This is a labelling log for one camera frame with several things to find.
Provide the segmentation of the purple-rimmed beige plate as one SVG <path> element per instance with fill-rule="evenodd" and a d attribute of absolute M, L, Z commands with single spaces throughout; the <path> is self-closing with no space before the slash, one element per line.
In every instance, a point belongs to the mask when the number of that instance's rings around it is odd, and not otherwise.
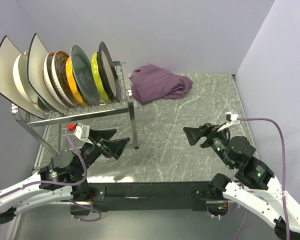
<path fill-rule="evenodd" d="M 98 47 L 97 63 L 99 75 L 105 92 L 111 101 L 120 102 L 118 75 L 106 44 L 101 41 Z"/>

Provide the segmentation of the dark green round plate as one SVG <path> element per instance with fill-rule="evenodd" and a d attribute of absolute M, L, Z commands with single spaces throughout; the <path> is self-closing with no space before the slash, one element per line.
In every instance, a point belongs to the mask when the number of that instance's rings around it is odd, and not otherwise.
<path fill-rule="evenodd" d="M 91 106 L 98 106 L 100 94 L 96 87 L 91 62 L 86 53 L 78 45 L 73 45 L 70 51 L 72 71 L 79 90 Z"/>

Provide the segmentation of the lime green dotted plate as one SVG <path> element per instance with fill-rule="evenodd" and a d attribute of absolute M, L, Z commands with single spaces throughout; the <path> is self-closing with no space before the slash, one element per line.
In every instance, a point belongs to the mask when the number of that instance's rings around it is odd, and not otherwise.
<path fill-rule="evenodd" d="M 92 56 L 91 56 L 91 70 L 92 70 L 92 76 L 94 79 L 95 86 L 98 90 L 98 93 L 100 97 L 106 102 L 106 103 L 111 103 L 112 100 L 108 96 L 104 86 L 103 82 L 99 73 L 99 65 L 97 61 L 98 57 L 98 52 L 96 51 Z"/>

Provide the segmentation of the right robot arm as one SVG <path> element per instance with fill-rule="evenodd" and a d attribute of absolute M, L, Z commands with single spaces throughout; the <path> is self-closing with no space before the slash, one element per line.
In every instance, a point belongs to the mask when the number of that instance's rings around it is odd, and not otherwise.
<path fill-rule="evenodd" d="M 209 182 L 212 198 L 231 200 L 264 220 L 281 240 L 300 240 L 300 204 L 284 191 L 274 172 L 254 157 L 256 149 L 245 136 L 230 136 L 222 125 L 206 123 L 184 127 L 191 146 L 202 137 L 202 149 L 211 148 L 228 169 L 236 170 L 232 181 L 218 173 Z"/>

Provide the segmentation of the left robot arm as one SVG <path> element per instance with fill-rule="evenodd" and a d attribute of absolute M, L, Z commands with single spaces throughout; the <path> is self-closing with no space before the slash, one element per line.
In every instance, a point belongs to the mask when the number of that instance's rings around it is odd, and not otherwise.
<path fill-rule="evenodd" d="M 63 150 L 51 158 L 47 166 L 25 180 L 0 190 L 0 224 L 30 209 L 59 201 L 84 201 L 93 196 L 89 186 L 88 168 L 98 157 L 118 159 L 130 138 L 112 139 L 116 129 L 81 130 L 68 127 L 84 144 L 81 149 Z"/>

